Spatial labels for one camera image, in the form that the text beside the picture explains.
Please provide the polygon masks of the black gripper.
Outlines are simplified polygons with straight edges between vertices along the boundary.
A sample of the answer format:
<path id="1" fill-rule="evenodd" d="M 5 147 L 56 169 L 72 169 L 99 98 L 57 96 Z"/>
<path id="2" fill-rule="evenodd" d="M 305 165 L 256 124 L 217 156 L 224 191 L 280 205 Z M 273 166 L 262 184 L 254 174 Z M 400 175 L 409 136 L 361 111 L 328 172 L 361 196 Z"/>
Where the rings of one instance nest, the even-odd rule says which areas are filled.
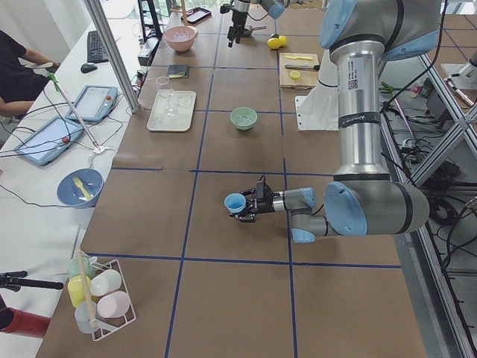
<path id="1" fill-rule="evenodd" d="M 259 213 L 272 213 L 274 192 L 266 184 L 265 179 L 260 179 L 255 188 L 242 190 L 238 193 L 244 198 L 244 204 L 240 204 L 239 211 L 233 213 L 233 217 L 240 222 L 255 222 Z"/>
<path id="2" fill-rule="evenodd" d="M 232 38 L 228 39 L 228 47 L 233 47 L 234 38 L 236 38 L 236 44 L 241 42 L 241 36 L 244 33 L 244 27 L 246 25 L 248 12 L 233 11 L 232 22 L 233 24 L 229 27 L 227 36 Z"/>

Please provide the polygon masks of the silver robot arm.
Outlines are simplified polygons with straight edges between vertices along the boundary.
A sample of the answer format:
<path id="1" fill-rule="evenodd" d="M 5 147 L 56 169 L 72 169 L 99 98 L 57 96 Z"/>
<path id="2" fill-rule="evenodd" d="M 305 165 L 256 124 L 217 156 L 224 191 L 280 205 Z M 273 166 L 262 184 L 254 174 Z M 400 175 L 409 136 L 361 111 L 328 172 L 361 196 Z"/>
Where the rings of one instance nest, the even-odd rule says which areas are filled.
<path id="1" fill-rule="evenodd" d="M 315 216 L 311 188 L 273 191 L 264 180 L 225 198 L 231 217 L 253 222 L 260 213 L 286 211 L 296 243 L 321 236 L 408 233 L 422 227 L 429 204 L 416 187 L 391 181 L 381 159 L 379 67 L 426 54 L 438 42 L 439 1 L 333 1 L 320 45 L 337 67 L 341 165 Z"/>
<path id="2" fill-rule="evenodd" d="M 283 1 L 276 0 L 238 0 L 229 1 L 219 7 L 220 14 L 232 13 L 233 24 L 227 32 L 228 47 L 232 48 L 233 43 L 239 44 L 242 37 L 248 37 L 253 33 L 253 26 L 246 25 L 251 4 L 258 4 L 266 12 L 266 16 L 272 19 L 278 19 L 285 11 Z"/>

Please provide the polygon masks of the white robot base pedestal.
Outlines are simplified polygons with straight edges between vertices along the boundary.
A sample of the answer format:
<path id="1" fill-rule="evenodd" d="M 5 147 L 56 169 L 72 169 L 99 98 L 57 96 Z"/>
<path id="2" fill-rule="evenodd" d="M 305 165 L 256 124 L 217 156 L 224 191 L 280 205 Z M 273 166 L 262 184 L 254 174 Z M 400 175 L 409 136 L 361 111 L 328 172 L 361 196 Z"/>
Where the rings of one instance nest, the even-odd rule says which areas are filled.
<path id="1" fill-rule="evenodd" d="M 323 53 L 315 88 L 307 96 L 297 96 L 295 107 L 300 131 L 338 130 L 337 66 L 330 60 L 328 49 Z"/>

